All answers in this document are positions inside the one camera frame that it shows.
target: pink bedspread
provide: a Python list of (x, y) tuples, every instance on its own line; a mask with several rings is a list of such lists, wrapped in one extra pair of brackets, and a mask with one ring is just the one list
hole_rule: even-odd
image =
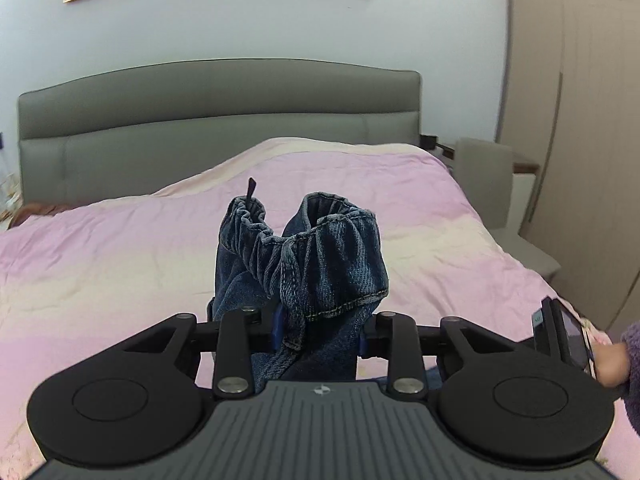
[[(519, 340), (531, 335), (540, 300), (555, 295), (494, 243), (436, 158), (401, 144), (271, 139), (151, 196), (30, 219), (0, 235), (2, 480), (25, 478), (43, 461), (25, 407), (47, 376), (177, 312), (205, 319), (218, 228), (249, 176), (277, 233), (317, 190), (376, 213), (390, 284), (380, 309), (419, 324), (455, 314)], [(212, 370), (203, 361), (199, 384)], [(358, 375), (385, 370), (362, 361)], [(640, 439), (620, 402), (616, 409), (601, 458), (638, 480)]]

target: chair seat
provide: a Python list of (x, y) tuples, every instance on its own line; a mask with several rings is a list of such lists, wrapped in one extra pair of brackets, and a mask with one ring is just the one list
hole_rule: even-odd
[(513, 256), (527, 269), (535, 270), (545, 280), (550, 280), (560, 270), (560, 264), (551, 256), (516, 233), (504, 228), (492, 229), (489, 232), (505, 253)]

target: hand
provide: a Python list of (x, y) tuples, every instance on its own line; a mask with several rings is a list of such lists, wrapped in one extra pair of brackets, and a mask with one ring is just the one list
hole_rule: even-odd
[(607, 388), (615, 388), (629, 380), (631, 362), (625, 343), (615, 345), (591, 345), (598, 382)]

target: black circular disc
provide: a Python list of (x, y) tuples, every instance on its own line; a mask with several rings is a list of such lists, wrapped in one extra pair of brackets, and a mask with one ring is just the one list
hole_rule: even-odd
[(553, 465), (594, 453), (613, 422), (611, 396), (584, 372), (533, 352), (478, 356), (442, 386), (451, 433), (488, 458)]
[(144, 462), (175, 447), (202, 416), (199, 390), (160, 356), (117, 352), (46, 380), (27, 406), (47, 458), (88, 467)]

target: gray chair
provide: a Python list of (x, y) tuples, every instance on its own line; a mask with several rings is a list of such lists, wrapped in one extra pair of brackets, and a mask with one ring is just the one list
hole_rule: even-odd
[(549, 281), (560, 270), (551, 256), (506, 228), (513, 185), (510, 147), (477, 139), (456, 144), (453, 177), (502, 250)]

